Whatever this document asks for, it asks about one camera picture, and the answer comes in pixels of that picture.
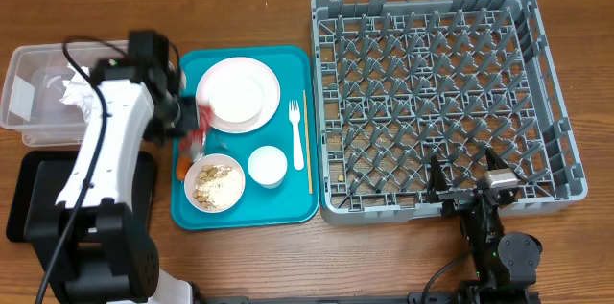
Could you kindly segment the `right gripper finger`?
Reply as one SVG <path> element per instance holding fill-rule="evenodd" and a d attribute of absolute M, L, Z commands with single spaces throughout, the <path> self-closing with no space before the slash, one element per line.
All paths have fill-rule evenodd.
<path fill-rule="evenodd" d="M 436 193 L 447 191 L 449 186 L 446 181 L 444 172 L 437 159 L 437 156 L 433 154 L 430 158 L 430 176 L 427 186 L 428 193 Z"/>
<path fill-rule="evenodd" d="M 489 171 L 509 170 L 509 165 L 491 147 L 485 148 L 485 157 Z"/>

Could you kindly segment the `red snack wrapper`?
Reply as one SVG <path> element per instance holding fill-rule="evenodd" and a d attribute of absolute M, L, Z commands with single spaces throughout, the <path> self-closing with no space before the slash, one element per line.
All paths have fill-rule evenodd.
<path fill-rule="evenodd" d="M 189 157 L 192 162 L 200 160 L 204 155 L 206 134 L 211 129 L 212 115 L 213 110 L 210 105 L 198 105 L 199 126 L 189 130 L 178 143 L 180 154 Z"/>

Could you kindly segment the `orange carrot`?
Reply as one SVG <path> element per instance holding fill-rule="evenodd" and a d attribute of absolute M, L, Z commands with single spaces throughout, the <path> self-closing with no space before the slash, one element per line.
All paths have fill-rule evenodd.
<path fill-rule="evenodd" d="M 176 164 L 176 178 L 178 181 L 184 181 L 189 169 L 193 164 L 191 157 L 186 155 L 180 155 Z"/>

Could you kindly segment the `pink bowl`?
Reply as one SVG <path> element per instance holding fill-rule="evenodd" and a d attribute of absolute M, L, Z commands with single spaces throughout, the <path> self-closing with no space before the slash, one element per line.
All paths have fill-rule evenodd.
<path fill-rule="evenodd" d="M 196 207 L 198 210 L 202 212 L 205 212 L 205 211 L 197 206 L 196 200 L 192 197 L 196 176 L 202 166 L 219 165 L 219 164 L 233 166 L 233 167 L 240 169 L 243 172 L 243 175 L 245 178 L 244 179 L 244 183 L 245 183 L 244 191 L 245 191 L 246 176 L 245 176 L 243 168 L 239 165 L 239 163 L 236 160 L 234 160 L 232 157 L 228 155 L 220 154 L 220 153 L 213 153 L 213 154 L 205 155 L 191 166 L 184 180 L 184 191 L 185 191 L 186 197 L 188 198 L 189 202 L 194 207 Z"/>

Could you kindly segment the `rice and peanuts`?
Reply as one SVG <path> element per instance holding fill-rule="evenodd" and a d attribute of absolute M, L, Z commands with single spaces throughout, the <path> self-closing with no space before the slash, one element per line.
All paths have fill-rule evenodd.
<path fill-rule="evenodd" d="M 204 165 L 196 176 L 192 197 L 205 212 L 222 212 L 238 202 L 244 192 L 244 179 L 236 167 Z"/>

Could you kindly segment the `white tissue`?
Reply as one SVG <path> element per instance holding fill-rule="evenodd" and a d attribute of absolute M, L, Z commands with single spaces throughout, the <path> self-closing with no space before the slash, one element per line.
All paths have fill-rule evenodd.
<path fill-rule="evenodd" d="M 91 85 L 81 73 L 84 73 L 88 77 L 89 68 L 81 66 L 80 69 L 76 69 L 70 63 L 68 63 L 66 67 L 70 69 L 74 75 L 70 80 L 61 81 L 65 90 L 59 101 L 64 105 L 75 105 L 83 114 L 83 120 L 88 123 L 96 96 Z"/>

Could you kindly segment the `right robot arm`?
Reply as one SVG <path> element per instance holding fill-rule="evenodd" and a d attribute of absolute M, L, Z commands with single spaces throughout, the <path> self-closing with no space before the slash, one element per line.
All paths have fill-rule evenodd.
<path fill-rule="evenodd" d="M 485 149 L 487 171 L 470 192 L 452 192 L 436 156 L 430 159 L 427 200 L 441 205 L 444 218 L 458 217 L 469 249 L 439 269 L 425 285 L 421 303 L 538 303 L 530 292 L 543 246 L 522 232 L 507 233 L 499 208 L 516 202 L 520 177 L 491 148 Z M 462 281 L 453 292 L 430 292 L 448 269 L 472 258 L 475 280 Z"/>

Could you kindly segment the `grey dishwasher rack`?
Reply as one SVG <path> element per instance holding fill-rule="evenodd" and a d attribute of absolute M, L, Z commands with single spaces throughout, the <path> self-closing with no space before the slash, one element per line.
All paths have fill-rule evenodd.
<path fill-rule="evenodd" d="M 587 196 L 537 0 L 312 0 L 311 21 L 326 222 L 434 217 L 431 158 L 467 193 L 487 150 L 520 179 L 508 216 Z"/>

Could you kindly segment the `small white plate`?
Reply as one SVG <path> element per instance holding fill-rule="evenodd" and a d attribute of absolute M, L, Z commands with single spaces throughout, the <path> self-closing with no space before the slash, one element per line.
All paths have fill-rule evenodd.
<path fill-rule="evenodd" d="M 222 73 L 209 86 L 208 104 L 216 117 L 228 123 L 246 123 L 260 114 L 263 93 L 260 84 L 245 73 Z"/>

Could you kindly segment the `large pink plate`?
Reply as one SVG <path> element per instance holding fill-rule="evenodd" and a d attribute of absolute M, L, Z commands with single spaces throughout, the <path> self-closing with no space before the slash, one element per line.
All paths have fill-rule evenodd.
<path fill-rule="evenodd" d="M 226 58 L 210 67 L 202 76 L 196 91 L 196 98 L 200 105 L 208 105 L 207 98 L 211 81 L 222 73 L 245 73 L 255 79 L 261 86 L 263 93 L 263 108 L 259 115 L 246 123 L 228 123 L 215 116 L 210 122 L 212 128 L 226 133 L 247 133 L 264 126 L 275 114 L 280 98 L 280 83 L 264 62 L 247 57 Z"/>

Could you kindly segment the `white paper cup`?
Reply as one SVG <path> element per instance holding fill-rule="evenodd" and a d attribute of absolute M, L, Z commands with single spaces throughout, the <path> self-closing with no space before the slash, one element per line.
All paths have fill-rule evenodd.
<path fill-rule="evenodd" d="M 256 149 L 248 159 L 248 174 L 260 186 L 277 188 L 288 170 L 288 161 L 283 151 L 274 146 Z"/>

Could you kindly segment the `white plastic fork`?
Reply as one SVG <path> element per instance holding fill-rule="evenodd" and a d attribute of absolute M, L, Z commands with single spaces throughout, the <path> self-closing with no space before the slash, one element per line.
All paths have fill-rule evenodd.
<path fill-rule="evenodd" d="M 289 121 L 293 129 L 293 164 L 297 171 L 304 169 L 304 158 L 299 133 L 300 108 L 297 100 L 289 101 Z"/>

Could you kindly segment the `wooden chopstick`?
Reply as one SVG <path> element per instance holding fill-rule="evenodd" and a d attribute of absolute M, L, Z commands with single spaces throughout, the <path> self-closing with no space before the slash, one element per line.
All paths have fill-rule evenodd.
<path fill-rule="evenodd" d="M 304 110 L 304 133 L 305 133 L 305 151 L 306 151 L 306 164 L 308 174 L 308 189 L 309 194 L 313 195 L 313 177 L 311 166 L 311 154 L 310 154 L 310 134 L 309 134 L 309 118 L 308 118 L 308 106 L 307 106 L 307 94 L 306 90 L 303 90 L 303 110 Z"/>

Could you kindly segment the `clear plastic bin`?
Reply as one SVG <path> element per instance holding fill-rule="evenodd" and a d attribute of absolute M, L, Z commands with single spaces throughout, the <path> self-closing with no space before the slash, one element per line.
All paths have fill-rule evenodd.
<path fill-rule="evenodd" d="M 1 101 L 1 127 L 22 134 L 29 147 L 67 146 L 85 143 L 92 152 L 100 140 L 114 150 L 138 146 L 144 134 L 146 112 L 143 83 L 115 79 L 135 65 L 123 55 L 125 40 L 29 45 L 17 48 L 11 58 Z M 89 122 L 75 105 L 59 101 L 65 88 L 62 80 L 74 73 L 66 67 L 81 66 L 94 72 L 103 65 L 103 80 L 91 85 L 96 98 Z"/>

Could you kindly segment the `black tray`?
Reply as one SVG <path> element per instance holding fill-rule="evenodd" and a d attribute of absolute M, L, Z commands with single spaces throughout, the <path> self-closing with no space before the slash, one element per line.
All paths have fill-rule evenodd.
<path fill-rule="evenodd" d="M 77 151 L 32 151 L 21 162 L 15 186 L 6 236 L 25 243 L 25 227 L 31 208 L 53 208 L 58 194 L 71 175 Z M 157 166 L 148 152 L 138 154 L 132 182 L 132 212 L 149 229 Z"/>

